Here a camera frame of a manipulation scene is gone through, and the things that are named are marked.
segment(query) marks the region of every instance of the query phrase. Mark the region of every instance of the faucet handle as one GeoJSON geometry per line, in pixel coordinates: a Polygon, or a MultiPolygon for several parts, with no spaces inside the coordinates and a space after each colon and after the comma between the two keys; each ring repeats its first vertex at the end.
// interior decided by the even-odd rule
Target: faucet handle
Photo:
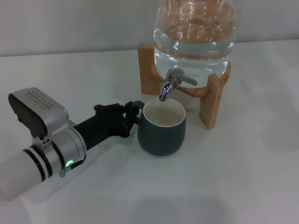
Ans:
{"type": "Polygon", "coordinates": [[[196,86],[197,81],[193,78],[187,77],[187,76],[181,76],[181,75],[176,75],[176,78],[178,80],[178,84],[180,85],[182,82],[189,83],[191,85],[196,86]]]}
{"type": "Polygon", "coordinates": [[[196,86],[198,83],[195,79],[190,78],[188,76],[184,75],[184,71],[178,68],[175,69],[169,69],[167,73],[167,77],[170,79],[177,79],[178,85],[180,85],[182,82],[189,83],[191,85],[196,86]]]}

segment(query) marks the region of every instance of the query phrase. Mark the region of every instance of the water in mug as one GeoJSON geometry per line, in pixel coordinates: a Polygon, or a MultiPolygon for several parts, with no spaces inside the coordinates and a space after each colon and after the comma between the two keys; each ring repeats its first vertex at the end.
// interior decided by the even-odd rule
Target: water in mug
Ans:
{"type": "Polygon", "coordinates": [[[181,68],[186,76],[206,86],[210,74],[221,77],[235,42],[235,15],[230,4],[207,0],[166,0],[154,31],[155,65],[162,77],[181,68]]]}
{"type": "Polygon", "coordinates": [[[182,116],[171,108],[152,108],[146,117],[149,121],[160,126],[174,126],[182,121],[182,116]]]}

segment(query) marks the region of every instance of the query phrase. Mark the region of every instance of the white table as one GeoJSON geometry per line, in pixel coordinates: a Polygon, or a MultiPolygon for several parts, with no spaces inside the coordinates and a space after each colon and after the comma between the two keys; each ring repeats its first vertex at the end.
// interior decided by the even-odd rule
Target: white table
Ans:
{"type": "MultiPolygon", "coordinates": [[[[297,224],[299,220],[299,41],[236,44],[216,126],[199,101],[173,156],[142,151],[134,126],[88,151],[86,162],[12,202],[2,224],[297,224]]],[[[36,86],[78,123],[96,104],[147,101],[136,50],[0,58],[0,161],[31,143],[9,93],[36,86]]]]}

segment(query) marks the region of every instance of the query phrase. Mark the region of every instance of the wooden stand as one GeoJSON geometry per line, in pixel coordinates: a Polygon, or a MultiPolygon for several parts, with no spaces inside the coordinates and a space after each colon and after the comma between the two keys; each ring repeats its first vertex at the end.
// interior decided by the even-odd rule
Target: wooden stand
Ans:
{"type": "MultiPolygon", "coordinates": [[[[156,70],[153,45],[139,44],[138,58],[142,94],[159,95],[160,83],[164,82],[164,78],[162,78],[156,70]]],[[[200,98],[199,116],[207,129],[211,129],[215,126],[223,86],[228,81],[230,72],[231,64],[229,63],[228,69],[221,78],[216,74],[209,75],[206,87],[199,89],[188,89],[181,86],[176,87],[189,96],[200,98]]]]}

